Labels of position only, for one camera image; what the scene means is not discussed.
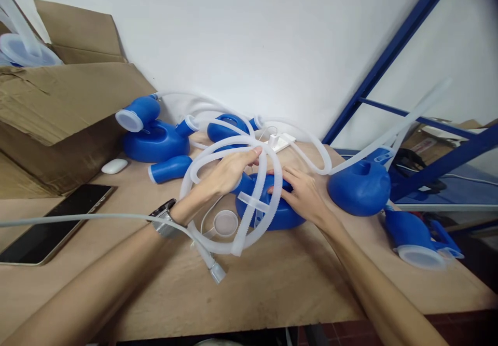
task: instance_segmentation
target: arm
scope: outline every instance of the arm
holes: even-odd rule
[[[261,148],[225,157],[184,199],[171,217],[187,225],[213,196],[230,192]],[[139,229],[87,267],[24,322],[9,345],[84,345],[116,313],[140,284],[147,264],[168,243],[151,224]]]
[[[292,193],[282,190],[282,198],[313,222],[334,249],[382,342],[387,346],[447,345],[351,238],[320,197],[315,180],[289,167],[284,167],[283,175],[294,190]]]

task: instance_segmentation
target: floor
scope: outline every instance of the floor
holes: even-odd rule
[[[428,315],[450,346],[497,345],[498,310]],[[368,320],[322,324],[330,346],[382,346]],[[299,346],[307,346],[303,327],[298,329]]]

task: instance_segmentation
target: white wall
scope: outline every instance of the white wall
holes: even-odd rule
[[[410,110],[435,83],[453,78],[447,97],[427,116],[486,124],[498,117],[496,0],[441,0],[369,98]],[[399,117],[362,106],[333,142],[363,148]],[[472,164],[498,176],[498,150]]]
[[[17,1],[41,30],[33,0]],[[157,89],[301,118],[318,136],[417,2],[49,1],[112,14],[128,59]]]
[[[17,1],[46,37],[33,0]],[[49,1],[112,14],[128,59],[158,90],[208,95],[248,115],[299,118],[319,137],[417,2]],[[441,0],[370,97],[410,109],[451,75],[451,97],[429,115],[495,118],[497,18],[492,0]],[[173,103],[169,109],[183,113]],[[362,107],[334,146],[362,148],[396,119]]]

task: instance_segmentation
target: cardboard box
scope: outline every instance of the cardboard box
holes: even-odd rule
[[[471,119],[460,124],[452,124],[449,120],[437,119],[438,121],[451,124],[457,128],[480,133],[498,123],[498,119],[482,126],[479,122]],[[454,134],[435,129],[425,124],[420,124],[414,133],[408,137],[402,148],[413,150],[417,153],[425,164],[429,165],[460,145],[465,145],[467,139]]]
[[[88,182],[120,151],[114,113],[155,91],[127,63],[110,15],[35,5],[65,64],[0,67],[3,199],[60,196]]]

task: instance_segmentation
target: right hand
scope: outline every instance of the right hand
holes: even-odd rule
[[[292,193],[282,189],[282,198],[295,212],[315,224],[335,218],[318,193],[314,178],[289,166],[282,168],[282,175],[293,188]],[[273,187],[268,189],[268,193],[273,193]]]

